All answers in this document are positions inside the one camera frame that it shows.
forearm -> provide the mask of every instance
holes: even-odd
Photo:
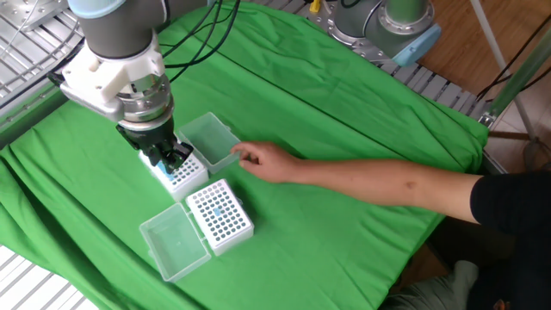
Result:
[[[426,208],[475,222],[469,198],[478,178],[392,159],[307,160],[293,182],[331,189],[377,205]]]

metal frame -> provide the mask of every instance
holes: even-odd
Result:
[[[524,85],[537,73],[545,61],[551,57],[551,29],[549,29],[538,42],[528,58],[521,64],[520,68],[511,76],[505,87],[499,92],[485,114],[488,118],[496,118],[511,104],[515,97],[522,91]]]
[[[68,7],[67,0],[0,0],[0,16],[27,32]]]
[[[2,309],[97,309],[66,279],[1,245],[0,304]]]
[[[486,14],[484,13],[484,10],[482,9],[482,5],[480,4],[479,0],[471,0],[471,4],[473,5],[474,13],[476,14],[480,26],[482,27],[482,30],[484,31],[484,35],[486,36],[486,40],[488,41],[488,44],[490,45],[490,48],[492,49],[492,53],[496,61],[498,62],[499,69],[503,70],[507,64],[505,63],[505,59],[503,57],[503,54],[501,53],[501,50],[499,49],[499,44],[496,41],[495,36],[493,35],[492,28],[490,27],[490,23],[488,22],[486,18]],[[534,128],[532,127],[532,124],[530,123],[528,114],[526,113],[526,109],[524,108],[524,105],[522,101],[520,100],[520,97],[517,96],[514,99],[514,103],[517,105],[518,113],[520,114],[521,119],[523,120],[524,127],[526,127],[526,132],[528,133],[528,136],[530,139],[534,139],[536,137],[536,134],[534,132]],[[492,124],[497,120],[497,116],[490,116],[482,115],[480,118],[480,122],[485,124],[487,127],[491,127]]]
[[[0,15],[0,49],[6,48],[19,26]],[[20,32],[0,59],[0,134],[33,111],[54,91],[46,73],[84,37],[69,10],[30,32]],[[5,139],[0,140],[0,148]]]

white tip rack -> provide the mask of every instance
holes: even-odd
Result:
[[[251,220],[225,179],[189,195],[186,202],[216,256],[254,233]]]
[[[143,152],[139,153],[139,158],[149,168],[153,176],[163,184],[175,202],[181,201],[186,195],[208,181],[207,167],[193,153],[180,168],[174,170],[171,174],[166,172],[161,162],[154,167],[151,166],[149,158]]]

green pole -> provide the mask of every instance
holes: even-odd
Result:
[[[513,74],[511,80],[509,80],[507,85],[492,102],[490,115],[498,117],[550,56],[551,28],[543,35],[536,48],[534,48],[534,51],[530,53],[526,61],[524,61],[517,72]]]

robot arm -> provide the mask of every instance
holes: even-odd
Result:
[[[429,0],[337,0],[329,34],[352,48],[365,38],[375,52],[408,66],[440,37],[442,30],[433,22],[434,15]]]
[[[111,121],[152,165],[171,173],[193,151],[174,136],[174,99],[155,27],[207,0],[69,0],[86,41],[63,68],[60,89]]]

